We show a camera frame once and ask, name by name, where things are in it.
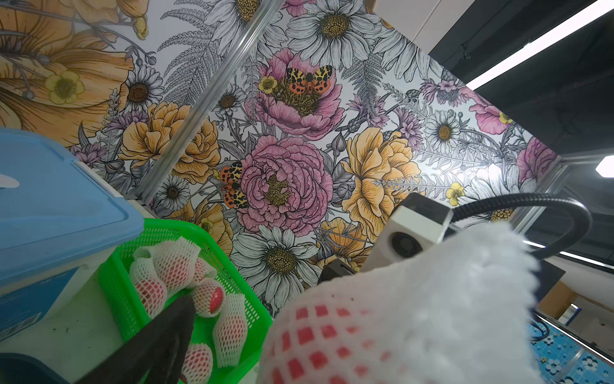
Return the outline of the netted red apple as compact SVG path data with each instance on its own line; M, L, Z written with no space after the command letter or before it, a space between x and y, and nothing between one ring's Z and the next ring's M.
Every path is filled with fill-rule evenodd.
M503 222L289 302L260 383L539 383L529 342L538 262Z

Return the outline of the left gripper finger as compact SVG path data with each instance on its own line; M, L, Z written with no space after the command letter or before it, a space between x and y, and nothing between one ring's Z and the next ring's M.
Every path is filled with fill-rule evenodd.
M193 299L180 297L80 383L178 383L193 334Z

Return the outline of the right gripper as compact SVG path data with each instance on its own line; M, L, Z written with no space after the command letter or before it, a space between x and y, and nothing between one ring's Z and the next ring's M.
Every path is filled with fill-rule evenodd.
M331 281L335 278L343 278L355 275L356 272L343 261L332 261L323 267L318 283Z

